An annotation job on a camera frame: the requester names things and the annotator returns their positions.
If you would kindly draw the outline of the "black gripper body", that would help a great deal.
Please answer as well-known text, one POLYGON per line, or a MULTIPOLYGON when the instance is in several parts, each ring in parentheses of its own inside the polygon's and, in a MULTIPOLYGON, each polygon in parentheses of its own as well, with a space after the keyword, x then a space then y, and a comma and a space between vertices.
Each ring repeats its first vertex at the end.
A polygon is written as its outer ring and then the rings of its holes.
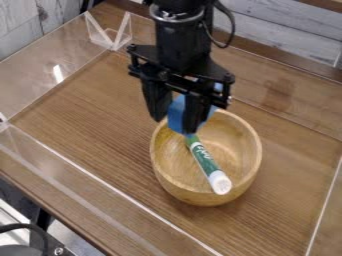
POLYGON ((205 97, 219 108, 228 105, 233 74, 211 59, 211 44, 225 48, 212 38, 211 20, 155 20, 156 43, 130 44, 129 75, 165 83, 172 92, 205 97))

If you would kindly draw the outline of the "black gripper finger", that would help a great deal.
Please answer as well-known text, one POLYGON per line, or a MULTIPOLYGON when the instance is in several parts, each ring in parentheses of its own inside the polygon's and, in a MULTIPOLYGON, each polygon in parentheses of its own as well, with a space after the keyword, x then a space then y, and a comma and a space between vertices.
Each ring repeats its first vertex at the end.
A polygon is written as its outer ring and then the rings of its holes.
POLYGON ((160 122, 172 103, 172 91, 164 82, 142 78, 141 91, 150 118, 160 122))
POLYGON ((211 102, 203 96, 187 95, 183 111, 183 133, 192 134, 208 118, 211 102))

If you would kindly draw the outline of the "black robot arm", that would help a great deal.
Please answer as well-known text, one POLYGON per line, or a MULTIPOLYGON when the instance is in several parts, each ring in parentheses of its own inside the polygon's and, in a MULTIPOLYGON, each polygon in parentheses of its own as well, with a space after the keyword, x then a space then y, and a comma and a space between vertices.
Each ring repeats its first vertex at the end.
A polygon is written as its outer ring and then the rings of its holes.
POLYGON ((211 59, 211 47, 229 46, 213 39, 213 12, 233 16, 219 0, 146 0, 145 4, 156 41, 126 47, 128 72, 141 81, 152 119, 167 119, 176 132, 193 134, 211 109, 229 104, 235 76, 211 59))

